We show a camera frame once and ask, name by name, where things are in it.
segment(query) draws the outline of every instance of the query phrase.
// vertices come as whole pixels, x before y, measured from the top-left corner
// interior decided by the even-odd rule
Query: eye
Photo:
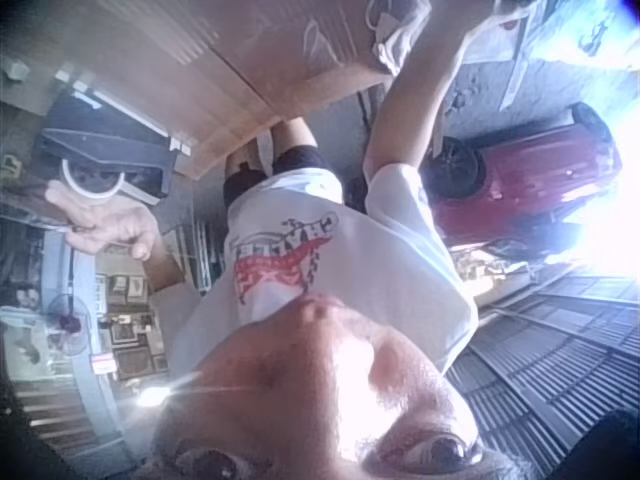
[[[250,480],[256,473],[246,460],[204,448],[180,455],[175,464],[182,475],[194,480]]]
[[[384,462],[402,472],[419,475],[444,475],[464,470],[482,459],[482,445],[466,449],[451,434],[435,434],[383,456]]]

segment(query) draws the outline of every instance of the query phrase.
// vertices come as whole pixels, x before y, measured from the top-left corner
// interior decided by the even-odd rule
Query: concrete floor
[[[500,112],[512,68],[512,62],[463,66],[445,100],[445,133],[469,139],[555,116],[577,101],[589,103],[611,122],[639,95],[637,73],[533,61],[514,103]],[[341,179],[358,175],[367,131],[357,97],[314,112],[307,121]],[[259,137],[259,145],[269,162],[267,134]],[[155,209],[161,228],[190,224],[194,218],[224,225],[223,179],[222,166],[196,183],[175,175],[171,195]]]

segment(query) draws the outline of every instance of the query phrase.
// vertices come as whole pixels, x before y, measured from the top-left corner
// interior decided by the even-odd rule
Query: red print
[[[284,234],[258,233],[241,243],[233,242],[240,303],[244,303],[247,292],[261,282],[299,287],[306,292],[318,270],[318,249],[331,240],[337,223],[338,217],[333,212],[312,223],[288,220],[284,224],[290,230]]]

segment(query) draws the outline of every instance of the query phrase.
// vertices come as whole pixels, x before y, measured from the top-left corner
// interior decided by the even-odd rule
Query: red car
[[[606,193],[622,168],[607,125],[588,105],[573,123],[483,148],[445,137],[423,165],[435,223],[448,246],[482,244],[503,258],[536,260],[576,241],[562,220]]]

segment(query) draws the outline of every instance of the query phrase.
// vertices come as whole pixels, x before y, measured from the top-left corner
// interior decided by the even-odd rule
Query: hand
[[[79,227],[65,236],[67,243],[95,255],[110,243],[131,245],[131,256],[146,261],[159,238],[158,222],[142,203],[116,195],[102,205],[85,205],[61,182],[52,180],[45,198]]]
[[[431,0],[434,16],[459,25],[471,37],[481,31],[527,16],[537,0]]]

